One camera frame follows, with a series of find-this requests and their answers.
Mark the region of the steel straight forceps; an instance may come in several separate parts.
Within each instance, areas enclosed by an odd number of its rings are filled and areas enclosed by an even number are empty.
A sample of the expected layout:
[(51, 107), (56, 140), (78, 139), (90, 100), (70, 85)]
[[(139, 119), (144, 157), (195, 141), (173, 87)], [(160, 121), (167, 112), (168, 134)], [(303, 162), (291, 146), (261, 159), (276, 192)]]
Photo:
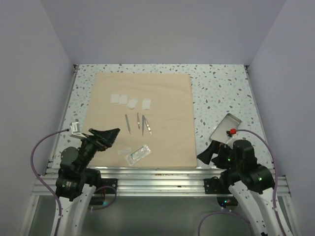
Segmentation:
[(148, 129), (148, 132), (150, 133), (150, 135), (152, 135), (152, 130), (151, 130), (151, 128), (150, 128), (150, 125), (149, 125), (149, 123), (148, 123), (146, 117), (144, 117), (144, 121), (145, 121), (145, 125), (146, 125), (146, 127), (147, 127), (147, 129)]

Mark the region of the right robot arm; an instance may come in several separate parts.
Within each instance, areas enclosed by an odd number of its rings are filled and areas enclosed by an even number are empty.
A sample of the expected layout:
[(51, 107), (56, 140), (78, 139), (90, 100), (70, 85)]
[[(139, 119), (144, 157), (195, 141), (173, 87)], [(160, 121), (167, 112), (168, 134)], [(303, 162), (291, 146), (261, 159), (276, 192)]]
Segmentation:
[(205, 193), (232, 194), (253, 236), (292, 235), (278, 202), (273, 175), (258, 163), (251, 142), (236, 140), (229, 147), (212, 141), (197, 159), (222, 169), (220, 177), (204, 179)]

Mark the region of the metal instrument tray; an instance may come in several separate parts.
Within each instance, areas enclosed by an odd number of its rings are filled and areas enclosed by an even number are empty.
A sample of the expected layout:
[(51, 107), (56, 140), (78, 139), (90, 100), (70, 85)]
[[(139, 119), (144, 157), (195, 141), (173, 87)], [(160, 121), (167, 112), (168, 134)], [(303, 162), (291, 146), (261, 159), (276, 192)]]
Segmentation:
[(231, 129), (237, 129), (241, 122), (242, 121), (233, 114), (226, 114), (222, 121), (215, 127), (213, 133), (210, 135), (210, 141), (217, 141), (227, 144), (231, 139), (231, 136), (227, 134), (227, 131)]

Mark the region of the white gauze pad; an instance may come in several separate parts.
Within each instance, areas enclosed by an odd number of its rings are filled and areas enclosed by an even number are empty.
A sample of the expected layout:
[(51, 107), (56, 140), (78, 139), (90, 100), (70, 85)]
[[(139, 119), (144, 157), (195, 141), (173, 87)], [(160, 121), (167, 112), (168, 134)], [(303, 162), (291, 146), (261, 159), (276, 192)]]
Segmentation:
[(143, 99), (142, 101), (142, 109), (143, 110), (149, 110), (151, 107), (151, 99)]
[(126, 94), (122, 94), (119, 96), (118, 104), (127, 104), (128, 96)]
[(130, 99), (127, 103), (127, 107), (129, 109), (134, 109), (136, 107), (137, 103), (138, 103), (138, 99), (136, 99), (136, 98)]
[(119, 102), (119, 94), (111, 94), (110, 103), (118, 103)]

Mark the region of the steel angled tweezers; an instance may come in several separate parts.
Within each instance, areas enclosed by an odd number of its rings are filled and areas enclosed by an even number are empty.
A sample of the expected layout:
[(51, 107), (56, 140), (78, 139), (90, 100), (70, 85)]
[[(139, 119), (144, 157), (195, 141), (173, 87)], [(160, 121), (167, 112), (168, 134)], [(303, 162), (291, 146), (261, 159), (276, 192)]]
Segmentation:
[(140, 129), (140, 117), (139, 117), (139, 113), (137, 113), (137, 126), (138, 126), (138, 129)]

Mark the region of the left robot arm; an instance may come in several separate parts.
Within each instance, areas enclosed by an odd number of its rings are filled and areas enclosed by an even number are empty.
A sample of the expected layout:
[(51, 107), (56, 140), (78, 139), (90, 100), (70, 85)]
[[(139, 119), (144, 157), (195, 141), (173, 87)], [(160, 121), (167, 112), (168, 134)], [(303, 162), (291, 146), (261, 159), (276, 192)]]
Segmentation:
[(34, 153), (31, 152), (31, 169), (36, 178), (48, 189), (56, 201), (55, 216), (51, 235), (79, 236), (87, 211), (97, 211), (110, 207), (115, 200), (106, 203), (106, 194), (117, 196), (118, 180), (102, 178), (99, 170), (88, 168), (97, 152), (112, 147), (119, 128), (100, 131), (89, 129), (88, 134), (80, 131), (79, 123), (57, 131), (57, 134), (70, 132), (72, 137), (81, 141), (80, 147), (67, 147), (61, 153), (60, 168), (53, 190), (38, 174), (34, 167)]

